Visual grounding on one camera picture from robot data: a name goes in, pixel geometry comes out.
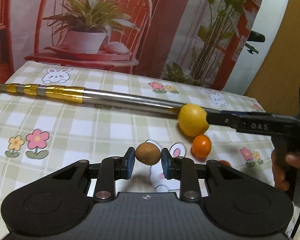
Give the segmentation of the right human hand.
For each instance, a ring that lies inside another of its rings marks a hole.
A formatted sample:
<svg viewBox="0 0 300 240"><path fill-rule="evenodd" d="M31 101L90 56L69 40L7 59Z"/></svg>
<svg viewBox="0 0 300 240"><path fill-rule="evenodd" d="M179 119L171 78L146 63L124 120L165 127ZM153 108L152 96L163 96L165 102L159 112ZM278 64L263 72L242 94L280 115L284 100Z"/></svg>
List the right human hand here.
<svg viewBox="0 0 300 240"><path fill-rule="evenodd" d="M282 191L287 191L289 189L289 182L286 181L283 168L279 166L277 150L273 150L271 153L271 161L275 187ZM294 168L300 169L300 153L288 153L286 155L286 163Z"/></svg>

